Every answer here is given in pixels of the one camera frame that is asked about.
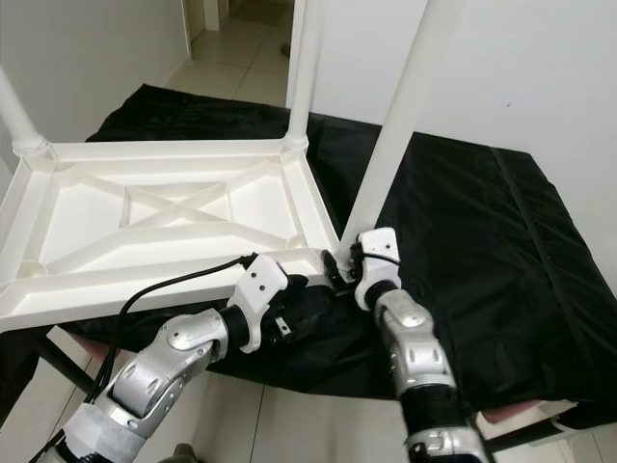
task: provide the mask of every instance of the white tape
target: white tape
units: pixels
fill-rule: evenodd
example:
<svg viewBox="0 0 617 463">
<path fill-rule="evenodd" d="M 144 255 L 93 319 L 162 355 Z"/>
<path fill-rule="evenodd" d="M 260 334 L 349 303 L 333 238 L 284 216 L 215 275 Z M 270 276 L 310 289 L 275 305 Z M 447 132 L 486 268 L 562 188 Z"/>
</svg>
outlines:
<svg viewBox="0 0 617 463">
<path fill-rule="evenodd" d="M 64 426 L 67 447 L 77 458 L 98 453 L 112 463 L 132 463 L 146 439 L 82 403 Z"/>
</svg>

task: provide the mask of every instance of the black cloth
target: black cloth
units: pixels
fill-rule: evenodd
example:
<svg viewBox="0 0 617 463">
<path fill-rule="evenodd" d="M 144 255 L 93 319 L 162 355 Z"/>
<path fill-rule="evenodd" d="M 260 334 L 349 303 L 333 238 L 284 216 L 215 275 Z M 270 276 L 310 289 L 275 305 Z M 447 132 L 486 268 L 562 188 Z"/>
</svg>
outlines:
<svg viewBox="0 0 617 463">
<path fill-rule="evenodd" d="M 287 121 L 281 108 L 144 86 L 90 141 L 280 138 Z M 309 118 L 308 163 L 339 233 L 379 131 Z M 396 229 L 403 285 L 435 317 L 470 409 L 615 405 L 617 302 L 529 154 L 417 133 L 377 225 Z M 130 314 L 123 347 L 138 350 L 169 317 L 209 306 Z M 292 343 L 267 338 L 212 369 L 301 392 L 393 397 L 387 354 L 351 296 L 308 288 L 284 316 Z M 101 341 L 113 326 L 113 317 L 63 325 Z"/>
</svg>

